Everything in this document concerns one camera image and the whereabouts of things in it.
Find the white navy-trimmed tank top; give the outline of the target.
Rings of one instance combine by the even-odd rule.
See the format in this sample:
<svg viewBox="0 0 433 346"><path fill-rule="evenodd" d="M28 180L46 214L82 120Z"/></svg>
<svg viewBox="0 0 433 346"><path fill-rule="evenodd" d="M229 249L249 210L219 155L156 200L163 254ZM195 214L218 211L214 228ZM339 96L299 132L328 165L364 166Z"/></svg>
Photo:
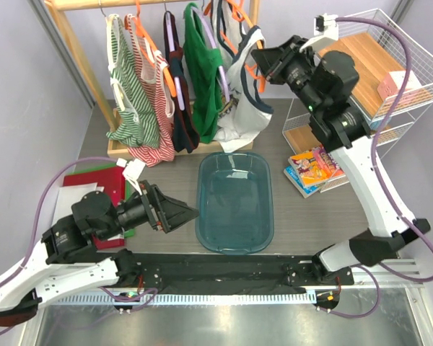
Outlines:
<svg viewBox="0 0 433 346"><path fill-rule="evenodd" d="M245 19L233 2L212 1L211 26L220 50L229 87L230 101L218 119L214 140L232 153L249 143L268 126L274 113L259 95L264 80L251 52L264 46L259 26L244 28Z"/></svg>

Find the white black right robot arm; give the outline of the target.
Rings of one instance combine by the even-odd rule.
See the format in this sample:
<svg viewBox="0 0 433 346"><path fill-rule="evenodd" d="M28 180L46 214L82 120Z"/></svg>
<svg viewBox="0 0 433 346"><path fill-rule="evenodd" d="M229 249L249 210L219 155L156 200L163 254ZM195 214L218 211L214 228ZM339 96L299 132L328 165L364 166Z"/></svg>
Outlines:
<svg viewBox="0 0 433 346"><path fill-rule="evenodd" d="M266 81L287 84L307 108L312 134L345 173L367 218L366 231L312 258L312 278L326 285L339 270L392 258L426 234L430 224L407 210L372 150L375 136L351 102L359 80L353 58L330 50L316 62L312 48L300 48L305 42L294 35L277 48L255 49L251 56Z"/></svg>

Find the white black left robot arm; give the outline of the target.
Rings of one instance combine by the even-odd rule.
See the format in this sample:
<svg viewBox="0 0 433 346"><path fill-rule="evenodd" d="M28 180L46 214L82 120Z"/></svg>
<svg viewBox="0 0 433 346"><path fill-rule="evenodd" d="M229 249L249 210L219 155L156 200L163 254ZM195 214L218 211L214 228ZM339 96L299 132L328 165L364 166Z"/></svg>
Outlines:
<svg viewBox="0 0 433 346"><path fill-rule="evenodd" d="M169 233L197 218L197 209L164 195L147 181L127 200L113 205L103 192L87 193L73 204L33 247L26 264L0 275L0 327L13 327L65 296L89 288L134 286L141 266L122 249L96 260L95 239L106 240L148 224Z"/></svg>

